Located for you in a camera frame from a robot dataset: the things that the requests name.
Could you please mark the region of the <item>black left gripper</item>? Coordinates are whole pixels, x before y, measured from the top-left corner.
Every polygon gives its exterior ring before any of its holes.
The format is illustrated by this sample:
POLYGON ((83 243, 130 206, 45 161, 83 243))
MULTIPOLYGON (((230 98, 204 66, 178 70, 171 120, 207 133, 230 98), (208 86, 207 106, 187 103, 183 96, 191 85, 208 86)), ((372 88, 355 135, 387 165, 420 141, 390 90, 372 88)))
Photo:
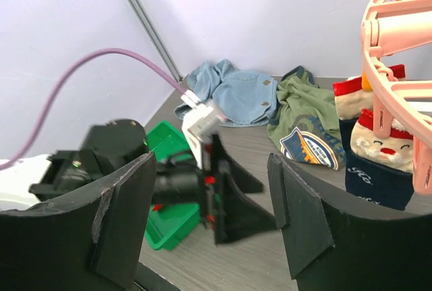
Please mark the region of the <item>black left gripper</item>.
POLYGON ((218 134, 212 134, 201 153, 202 178, 198 183, 200 222, 214 232, 226 232, 225 185, 230 173, 236 186, 246 194, 264 192, 264 184, 243 168, 225 150, 218 134))

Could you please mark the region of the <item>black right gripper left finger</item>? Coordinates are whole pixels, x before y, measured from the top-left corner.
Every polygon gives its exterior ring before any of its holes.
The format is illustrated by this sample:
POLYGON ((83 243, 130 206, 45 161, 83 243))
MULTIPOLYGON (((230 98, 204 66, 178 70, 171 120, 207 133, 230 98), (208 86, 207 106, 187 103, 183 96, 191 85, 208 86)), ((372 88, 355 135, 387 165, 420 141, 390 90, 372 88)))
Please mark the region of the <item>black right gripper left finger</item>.
POLYGON ((155 177, 148 153, 25 211, 3 211, 1 289, 131 290, 155 177))

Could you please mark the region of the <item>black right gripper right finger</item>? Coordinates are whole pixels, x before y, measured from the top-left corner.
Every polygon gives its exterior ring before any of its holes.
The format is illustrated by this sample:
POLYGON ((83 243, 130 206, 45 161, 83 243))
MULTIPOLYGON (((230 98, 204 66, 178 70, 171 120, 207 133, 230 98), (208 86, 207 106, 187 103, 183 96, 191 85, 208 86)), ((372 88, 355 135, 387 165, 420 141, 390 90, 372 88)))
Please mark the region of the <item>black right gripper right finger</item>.
POLYGON ((370 203, 276 154, 267 175, 299 290, 431 289, 430 215, 370 203))

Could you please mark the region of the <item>navy santa sock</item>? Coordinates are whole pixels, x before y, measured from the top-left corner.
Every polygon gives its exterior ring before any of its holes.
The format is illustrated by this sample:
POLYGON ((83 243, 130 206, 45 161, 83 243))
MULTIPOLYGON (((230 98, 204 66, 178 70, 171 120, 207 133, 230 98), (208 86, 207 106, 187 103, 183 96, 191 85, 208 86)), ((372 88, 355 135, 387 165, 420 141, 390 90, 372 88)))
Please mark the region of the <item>navy santa sock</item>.
POLYGON ((346 152, 346 191, 376 205, 405 210, 413 195, 413 135, 396 119, 389 137, 374 135, 373 112, 340 120, 346 152))
MULTIPOLYGON (((390 66, 390 69, 398 80, 405 80, 405 66, 403 64, 390 66)), ((360 117, 361 111, 369 109, 373 113, 374 93, 362 88, 362 76, 354 76, 345 81, 333 83, 333 93, 336 113, 339 117, 342 144, 344 150, 349 151, 351 149, 352 130, 360 117)), ((379 139, 374 136, 372 129, 370 129, 370 132, 366 131, 364 135, 368 137, 368 141, 375 140, 375 143, 379 144, 379 139)), ((383 151, 383 153, 390 155, 396 153, 396 151, 398 153, 400 151, 409 153, 408 151, 412 149, 412 137, 411 139, 386 138, 381 140, 381 148, 394 150, 394 152, 383 151)))

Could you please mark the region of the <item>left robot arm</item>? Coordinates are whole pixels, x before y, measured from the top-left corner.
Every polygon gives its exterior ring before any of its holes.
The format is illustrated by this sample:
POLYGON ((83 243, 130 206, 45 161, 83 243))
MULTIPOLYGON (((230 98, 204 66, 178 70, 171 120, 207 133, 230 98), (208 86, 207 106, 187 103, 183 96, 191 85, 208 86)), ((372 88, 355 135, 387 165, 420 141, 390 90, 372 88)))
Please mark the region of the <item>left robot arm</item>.
POLYGON ((263 183, 232 159, 219 137, 202 148, 204 165, 184 135, 169 132, 167 124, 150 133, 132 120, 95 125, 78 150, 60 150, 47 157, 20 159, 1 172, 6 182, 14 171, 35 165, 33 179, 8 184, 8 193, 20 202, 34 197, 42 202, 108 176, 137 157, 153 152, 157 158, 151 210, 194 204, 199 219, 210 223, 218 243, 229 243, 274 228, 274 218, 249 198, 264 191, 263 183))

